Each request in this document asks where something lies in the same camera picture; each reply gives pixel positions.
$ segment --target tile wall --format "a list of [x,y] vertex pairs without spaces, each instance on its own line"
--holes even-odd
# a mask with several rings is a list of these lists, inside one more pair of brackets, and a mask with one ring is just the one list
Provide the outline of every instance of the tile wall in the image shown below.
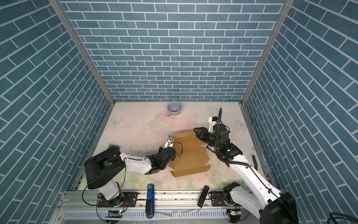
[[357,12],[357,1],[295,0],[247,102],[301,223],[358,216]]
[[61,2],[116,101],[238,101],[283,0]]
[[109,108],[47,0],[0,1],[0,223],[50,220]]

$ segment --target robotic arm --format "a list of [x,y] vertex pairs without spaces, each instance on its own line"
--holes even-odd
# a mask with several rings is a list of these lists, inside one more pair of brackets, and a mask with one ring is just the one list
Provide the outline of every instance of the robotic arm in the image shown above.
[[224,187],[224,198],[228,205],[240,204],[256,216],[261,224],[298,223],[295,199],[283,194],[259,174],[243,155],[242,151],[230,143],[230,130],[221,122],[222,109],[218,117],[209,118],[209,129],[194,128],[198,139],[214,147],[218,159],[239,174],[252,190],[246,192],[238,183]]
[[118,201],[122,195],[113,178],[123,169],[148,175],[164,170],[176,157],[173,142],[174,138],[169,137],[164,148],[146,157],[130,156],[120,152],[119,146],[110,146],[84,162],[88,189],[98,189],[106,200]]

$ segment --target flattened cardboard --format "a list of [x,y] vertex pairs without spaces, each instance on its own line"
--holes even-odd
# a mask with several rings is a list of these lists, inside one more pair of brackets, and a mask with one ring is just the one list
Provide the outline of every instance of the flattened cardboard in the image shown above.
[[210,169],[210,165],[206,165],[209,161],[208,152],[204,143],[200,141],[195,132],[181,132],[169,135],[174,138],[173,148],[177,154],[181,154],[183,145],[183,154],[181,157],[176,156],[174,161],[169,162],[169,166],[173,169],[170,171],[174,177],[181,177],[195,173],[206,172]]

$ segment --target brick wall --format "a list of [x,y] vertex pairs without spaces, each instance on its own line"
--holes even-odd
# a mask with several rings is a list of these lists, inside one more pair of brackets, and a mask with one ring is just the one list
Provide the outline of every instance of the brick wall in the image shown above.
[[358,216],[357,12],[357,1],[296,0],[247,102],[302,223]]
[[61,1],[117,101],[240,100],[283,0]]
[[110,106],[47,0],[0,5],[0,223],[48,222]]

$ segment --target green object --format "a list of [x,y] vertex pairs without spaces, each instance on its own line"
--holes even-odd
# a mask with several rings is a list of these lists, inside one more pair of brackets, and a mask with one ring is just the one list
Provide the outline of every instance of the green object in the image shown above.
[[255,170],[257,170],[257,162],[255,159],[255,155],[252,155],[252,161],[253,161],[253,166],[255,167]]

